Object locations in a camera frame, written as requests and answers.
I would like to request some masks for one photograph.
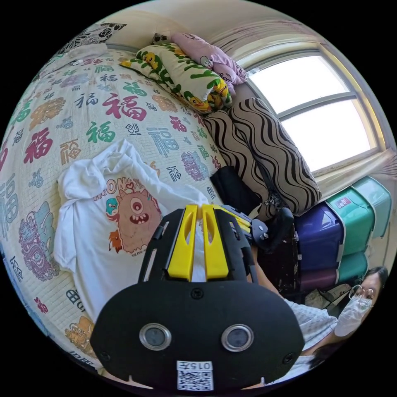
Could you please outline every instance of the glasses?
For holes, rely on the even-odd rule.
[[[360,303],[362,306],[367,305],[368,301],[365,302],[362,299],[369,299],[372,300],[373,298],[373,290],[372,289],[367,289],[365,290],[362,286],[360,285],[355,285],[349,292],[349,299],[352,299],[353,297],[359,297],[360,298]]]

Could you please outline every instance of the striped pillow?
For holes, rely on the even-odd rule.
[[[223,110],[218,110],[203,121],[218,147],[225,163],[232,166],[242,181],[256,194],[262,203],[269,199],[269,192],[244,137],[233,125],[230,117]],[[258,218],[268,220],[276,213],[274,206],[262,206]]]
[[[229,110],[243,145],[252,153],[267,188],[274,188],[295,215],[318,203],[320,189],[305,159],[284,130],[281,122],[258,98],[249,98]]]

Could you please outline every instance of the window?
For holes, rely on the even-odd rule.
[[[378,151],[356,93],[319,52],[269,61],[249,79],[315,175]]]

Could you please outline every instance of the camera lens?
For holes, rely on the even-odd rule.
[[[248,349],[254,340],[252,329],[243,324],[227,328],[221,337],[223,347],[230,352],[242,352]]]
[[[150,323],[142,327],[139,339],[150,350],[164,350],[171,343],[171,333],[161,324]]]

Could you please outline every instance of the qr code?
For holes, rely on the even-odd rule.
[[[212,371],[178,371],[178,390],[214,390]]]

